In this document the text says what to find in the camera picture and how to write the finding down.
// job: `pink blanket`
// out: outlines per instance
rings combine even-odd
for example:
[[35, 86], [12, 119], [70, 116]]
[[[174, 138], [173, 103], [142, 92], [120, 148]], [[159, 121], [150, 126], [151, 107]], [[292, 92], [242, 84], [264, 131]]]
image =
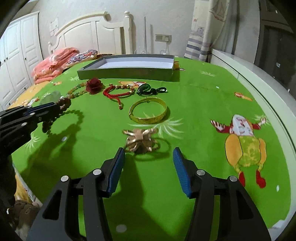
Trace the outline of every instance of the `pink blanket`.
[[51, 81], [53, 78], [60, 75], [66, 68], [66, 63], [69, 58], [79, 53], [76, 48], [63, 48], [37, 64], [32, 72], [35, 84]]

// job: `red string bracelet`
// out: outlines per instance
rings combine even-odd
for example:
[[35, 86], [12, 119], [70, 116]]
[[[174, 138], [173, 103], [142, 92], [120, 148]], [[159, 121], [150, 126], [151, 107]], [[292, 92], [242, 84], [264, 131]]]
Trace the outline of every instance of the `red string bracelet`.
[[[126, 96], [126, 95], [131, 95], [135, 92], [135, 88], [130, 86], [130, 85], [113, 85], [109, 84], [110, 87], [106, 88], [103, 92], [103, 95], [108, 97], [109, 99], [116, 99], [118, 101], [119, 109], [122, 110], [122, 104], [121, 101], [118, 97]], [[122, 93], [122, 94], [117, 94], [117, 95], [111, 95], [109, 94], [110, 91], [114, 89], [130, 89], [129, 92]]]

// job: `white headboard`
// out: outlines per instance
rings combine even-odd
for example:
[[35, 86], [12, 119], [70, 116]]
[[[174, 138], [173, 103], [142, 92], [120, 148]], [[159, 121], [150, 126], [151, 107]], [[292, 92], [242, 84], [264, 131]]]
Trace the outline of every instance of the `white headboard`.
[[107, 12], [86, 14], [65, 24], [55, 34], [54, 45], [48, 43], [49, 54], [65, 47], [77, 48], [80, 52], [95, 49], [99, 53], [126, 54], [133, 53], [131, 38], [131, 18], [129, 11], [120, 23], [110, 23], [106, 20]]

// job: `wardrobe door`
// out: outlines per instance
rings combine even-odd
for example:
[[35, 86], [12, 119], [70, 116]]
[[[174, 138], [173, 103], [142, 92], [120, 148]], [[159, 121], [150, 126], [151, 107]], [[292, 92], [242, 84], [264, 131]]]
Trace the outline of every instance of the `wardrobe door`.
[[5, 106], [15, 94], [15, 90], [13, 89], [7, 69], [4, 51], [4, 36], [0, 38], [0, 62], [0, 105]]
[[20, 35], [26, 69], [33, 84], [32, 71], [43, 60], [38, 33], [38, 14], [20, 21]]
[[4, 35], [6, 64], [16, 92], [30, 82], [22, 53], [20, 21], [8, 26]]

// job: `wall outlet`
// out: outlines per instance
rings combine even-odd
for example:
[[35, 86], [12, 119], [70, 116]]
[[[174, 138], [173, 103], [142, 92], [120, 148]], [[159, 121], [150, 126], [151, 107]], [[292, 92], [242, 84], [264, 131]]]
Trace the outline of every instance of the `wall outlet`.
[[156, 42], [171, 42], [172, 36], [167, 34], [156, 34], [155, 35]]

